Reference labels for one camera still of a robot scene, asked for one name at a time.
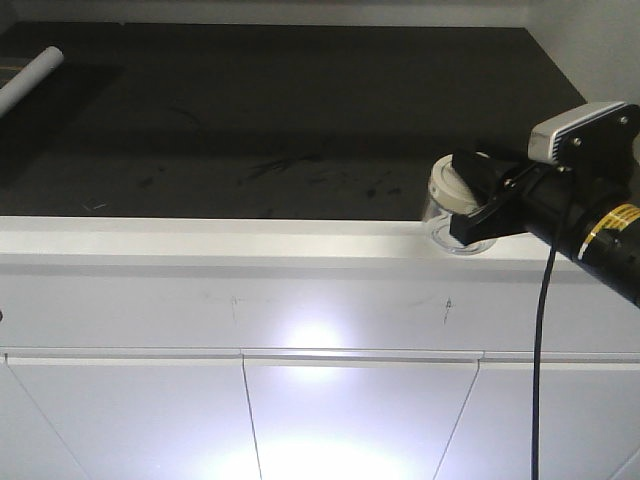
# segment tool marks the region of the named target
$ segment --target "glass jar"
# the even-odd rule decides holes
[[[453,155],[447,155],[434,164],[422,221],[427,238],[441,249],[456,255],[474,255],[487,250],[496,240],[482,240],[464,246],[449,233],[454,213],[469,215],[480,208],[469,187],[453,169],[452,162]]]

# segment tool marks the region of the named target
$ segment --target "white wall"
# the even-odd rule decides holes
[[[532,0],[529,30],[589,101],[640,103],[640,2]]]
[[[523,26],[530,0],[14,0],[21,20]]]

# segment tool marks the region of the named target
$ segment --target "yellow lens label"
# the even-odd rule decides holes
[[[595,227],[593,227],[589,235],[587,235],[587,238],[584,239],[584,243],[578,254],[578,259],[582,260],[585,250],[602,230],[618,230],[621,232],[639,218],[640,208],[630,203],[624,203],[611,210],[596,223]]]

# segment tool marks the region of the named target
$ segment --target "jar lid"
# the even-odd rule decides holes
[[[429,195],[442,208],[453,213],[468,215],[479,207],[469,187],[453,169],[453,155],[442,157],[433,165]]]

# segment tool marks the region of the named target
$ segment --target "dark surface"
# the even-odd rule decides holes
[[[522,29],[21,23],[0,215],[417,220],[428,171],[583,103]]]

